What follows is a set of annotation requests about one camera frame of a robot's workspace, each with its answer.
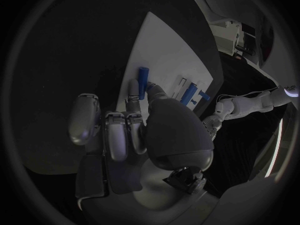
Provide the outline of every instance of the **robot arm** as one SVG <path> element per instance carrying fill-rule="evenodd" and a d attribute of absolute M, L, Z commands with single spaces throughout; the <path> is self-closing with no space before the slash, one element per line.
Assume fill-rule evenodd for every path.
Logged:
<path fill-rule="evenodd" d="M 254 112 L 270 112 L 274 107 L 279 107 L 289 102 L 291 100 L 282 87 L 272 92 L 263 91 L 252 98 L 245 96 L 226 98 L 217 102 L 213 115 L 206 117 L 202 122 L 211 139 L 214 140 L 224 120 L 243 118 Z"/>

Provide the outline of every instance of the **wire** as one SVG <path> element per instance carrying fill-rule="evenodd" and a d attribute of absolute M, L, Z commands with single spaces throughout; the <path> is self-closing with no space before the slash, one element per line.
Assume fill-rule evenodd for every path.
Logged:
<path fill-rule="evenodd" d="M 219 96 L 217 96 L 216 100 L 215 100 L 215 103 L 218 103 L 218 101 L 221 100 L 221 98 L 223 97 L 233 97 L 233 98 L 236 98 L 236 97 L 244 97 L 244 96 L 247 96 L 247 95 L 250 95 L 250 94 L 256 94 L 256 93 L 263 93 L 263 92 L 266 92 L 266 91 L 271 91 L 271 90 L 274 90 L 274 89 L 277 89 L 279 88 L 280 86 L 276 86 L 274 88 L 271 88 L 271 89 L 267 89 L 267 90 L 263 90 L 263 91 L 252 91 L 252 92 L 249 92 L 247 94 L 244 94 L 244 95 L 228 95 L 228 94 L 220 94 Z"/>

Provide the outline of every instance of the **dark background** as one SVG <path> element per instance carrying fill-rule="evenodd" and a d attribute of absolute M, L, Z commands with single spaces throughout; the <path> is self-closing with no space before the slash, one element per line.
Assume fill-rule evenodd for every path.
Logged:
<path fill-rule="evenodd" d="M 274 2 L 284 1 L 284 8 L 282 11 L 286 19 L 292 25 L 293 17 L 289 16 L 295 12 L 298 0 L 273 0 Z M 24 18 L 27 14 L 29 9 L 36 4 L 37 0 L 0 0 L 1 4 L 1 41 L 5 41 L 6 38 L 11 37 L 14 32 L 16 31 L 19 22 Z M 295 35 L 299 35 L 297 29 L 294 29 Z M 5 41 L 5 46 L 1 48 L 1 59 L 4 59 L 5 54 L 8 50 L 8 45 L 10 43 L 10 39 Z M 74 179 L 74 175 L 71 174 L 72 177 L 66 179 L 71 183 Z M 9 221 L 10 223 L 18 223 L 20 220 L 22 222 L 29 222 L 29 223 L 37 223 L 34 217 L 29 214 L 27 211 L 27 206 L 30 204 L 23 205 L 21 201 L 18 199 L 18 196 L 14 190 L 12 190 L 11 186 L 7 183 L 6 178 L 2 179 L 2 199 L 4 198 L 4 202 L 2 203 L 2 219 Z M 69 194 L 74 194 L 72 188 L 68 187 L 67 184 L 64 182 L 63 179 L 60 179 L 58 176 L 53 179 L 52 181 L 46 180 L 42 178 L 36 184 L 39 186 L 44 186 L 46 189 L 45 196 L 46 198 L 52 198 L 52 201 L 55 199 L 59 199 L 62 196 L 69 201 L 70 198 Z M 62 190 L 69 189 L 69 194 L 60 194 L 60 188 L 64 188 Z M 271 208 L 270 213 L 266 215 L 269 220 L 265 220 L 262 218 L 259 223 L 256 224 L 272 224 L 278 219 L 285 219 L 286 221 L 292 221 L 295 219 L 297 221 L 297 200 L 299 199 L 299 179 L 298 174 L 295 175 L 294 180 L 290 181 L 289 187 L 286 188 L 286 193 L 282 196 L 281 200 L 278 201 L 277 206 Z M 60 210 L 66 210 L 65 207 L 60 207 Z"/>

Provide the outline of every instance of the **black table surface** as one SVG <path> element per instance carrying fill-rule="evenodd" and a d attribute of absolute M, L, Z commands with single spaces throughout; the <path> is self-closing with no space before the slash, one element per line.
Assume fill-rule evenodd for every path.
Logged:
<path fill-rule="evenodd" d="M 17 61 L 11 92 L 14 135 L 24 164 L 39 174 L 76 173 L 85 154 L 67 137 L 67 119 L 81 93 L 116 109 L 125 68 L 148 12 L 168 24 L 223 83 L 210 27 L 194 0 L 57 0 L 37 21 Z M 194 110 L 200 116 L 210 101 Z"/>

